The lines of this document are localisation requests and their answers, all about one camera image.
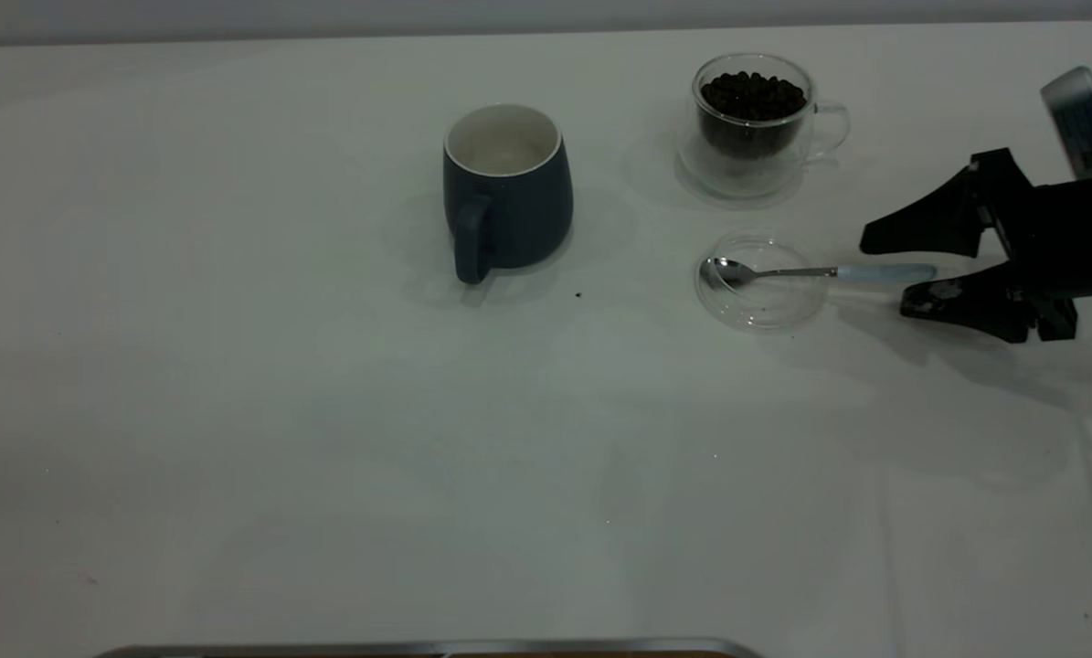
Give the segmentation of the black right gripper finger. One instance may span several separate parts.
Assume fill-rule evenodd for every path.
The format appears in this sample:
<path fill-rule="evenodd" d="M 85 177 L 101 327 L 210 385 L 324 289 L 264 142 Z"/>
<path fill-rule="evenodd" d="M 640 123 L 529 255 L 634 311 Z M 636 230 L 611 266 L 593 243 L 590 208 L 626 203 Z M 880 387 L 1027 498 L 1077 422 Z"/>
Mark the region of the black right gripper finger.
<path fill-rule="evenodd" d="M 1075 340 L 1076 306 L 1069 297 L 1051 294 L 1042 284 L 1002 262 L 958 278 L 909 286 L 902 292 L 904 318 L 975 330 L 1005 343 Z"/>
<path fill-rule="evenodd" d="M 868 222 L 862 252 L 868 255 L 937 251 L 977 258 L 981 234 L 1001 229 L 1029 208 L 1034 186 L 1010 149 L 973 154 L 948 182 L 904 208 Z"/>

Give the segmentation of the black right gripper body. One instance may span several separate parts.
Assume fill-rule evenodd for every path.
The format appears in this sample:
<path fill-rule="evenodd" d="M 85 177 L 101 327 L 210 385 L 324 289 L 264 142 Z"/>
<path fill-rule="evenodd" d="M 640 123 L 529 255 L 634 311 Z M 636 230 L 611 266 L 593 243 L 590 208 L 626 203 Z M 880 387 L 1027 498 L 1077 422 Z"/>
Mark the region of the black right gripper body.
<path fill-rule="evenodd" d="M 1036 186 L 1002 212 L 1017 279 L 1046 297 L 1092 297 L 1092 179 Z"/>

